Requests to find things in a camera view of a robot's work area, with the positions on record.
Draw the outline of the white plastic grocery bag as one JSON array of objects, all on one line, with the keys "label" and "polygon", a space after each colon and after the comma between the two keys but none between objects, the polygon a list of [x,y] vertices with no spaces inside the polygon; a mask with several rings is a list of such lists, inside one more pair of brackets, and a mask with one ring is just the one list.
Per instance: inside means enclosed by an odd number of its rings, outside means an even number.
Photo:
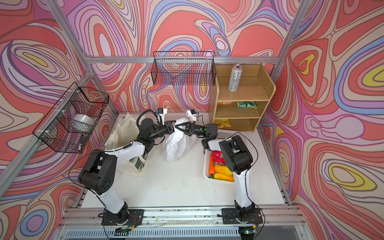
[{"label": "white plastic grocery bag", "polygon": [[161,158],[168,163],[182,158],[195,144],[196,135],[188,136],[174,127],[174,132],[170,134],[163,143]]}]

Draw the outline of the cream canvas tote bag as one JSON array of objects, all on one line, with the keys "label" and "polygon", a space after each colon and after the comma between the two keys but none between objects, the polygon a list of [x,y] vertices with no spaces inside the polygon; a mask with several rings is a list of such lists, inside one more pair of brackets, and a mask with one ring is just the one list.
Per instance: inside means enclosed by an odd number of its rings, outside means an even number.
[{"label": "cream canvas tote bag", "polygon": [[136,124],[137,118],[130,114],[120,114],[114,125],[110,137],[105,143],[105,150],[117,153],[117,170],[122,175],[142,177],[147,163],[148,155],[132,156],[126,153],[130,146],[135,145],[139,134]]}]

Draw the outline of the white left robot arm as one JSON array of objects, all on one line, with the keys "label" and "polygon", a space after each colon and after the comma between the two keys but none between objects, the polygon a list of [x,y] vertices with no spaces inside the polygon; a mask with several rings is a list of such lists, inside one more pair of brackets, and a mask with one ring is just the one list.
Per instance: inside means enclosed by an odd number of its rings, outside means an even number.
[{"label": "white left robot arm", "polygon": [[79,183],[93,191],[108,212],[119,214],[126,203],[113,186],[117,166],[150,153],[156,139],[174,132],[174,122],[156,125],[151,119],[145,119],[138,127],[137,138],[128,145],[108,151],[92,151],[79,174]]}]

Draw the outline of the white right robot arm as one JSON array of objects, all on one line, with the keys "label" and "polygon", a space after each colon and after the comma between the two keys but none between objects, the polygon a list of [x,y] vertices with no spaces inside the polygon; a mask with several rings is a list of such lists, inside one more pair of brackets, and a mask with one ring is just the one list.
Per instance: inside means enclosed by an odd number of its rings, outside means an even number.
[{"label": "white right robot arm", "polygon": [[224,140],[218,139],[219,128],[216,124],[201,126],[195,122],[186,122],[176,124],[175,127],[187,136],[201,137],[204,150],[219,151],[223,154],[226,166],[234,176],[236,208],[240,211],[253,210],[256,205],[251,200],[248,176],[253,157],[243,139],[238,134]]}]

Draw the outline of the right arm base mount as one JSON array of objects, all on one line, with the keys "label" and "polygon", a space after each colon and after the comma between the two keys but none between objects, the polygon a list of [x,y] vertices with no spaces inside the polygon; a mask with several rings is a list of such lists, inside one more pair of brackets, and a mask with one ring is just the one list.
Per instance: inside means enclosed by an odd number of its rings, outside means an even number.
[{"label": "right arm base mount", "polygon": [[223,208],[221,214],[225,225],[252,224],[258,226],[264,222],[263,214],[259,208]]}]

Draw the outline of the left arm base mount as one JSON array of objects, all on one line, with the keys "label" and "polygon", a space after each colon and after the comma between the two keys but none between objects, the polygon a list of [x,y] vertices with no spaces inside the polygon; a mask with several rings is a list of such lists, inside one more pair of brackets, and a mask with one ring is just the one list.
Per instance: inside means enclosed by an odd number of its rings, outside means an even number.
[{"label": "left arm base mount", "polygon": [[102,215],[102,226],[131,226],[137,227],[142,224],[144,209],[121,210],[118,214],[112,214],[104,209]]}]

